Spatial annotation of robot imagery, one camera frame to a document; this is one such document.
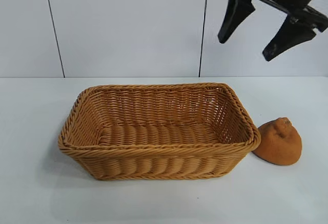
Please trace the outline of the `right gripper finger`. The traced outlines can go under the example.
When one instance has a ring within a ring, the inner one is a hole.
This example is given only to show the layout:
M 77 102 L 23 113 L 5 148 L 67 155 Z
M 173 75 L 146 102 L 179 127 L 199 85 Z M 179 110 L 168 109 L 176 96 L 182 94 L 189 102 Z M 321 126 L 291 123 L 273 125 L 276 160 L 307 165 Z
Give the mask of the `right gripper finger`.
M 262 55 L 269 62 L 288 49 L 312 40 L 315 36 L 316 33 L 311 27 L 287 16 L 276 35 L 264 48 Z
M 225 16 L 218 32 L 218 40 L 224 44 L 237 27 L 253 12 L 252 0 L 228 0 Z

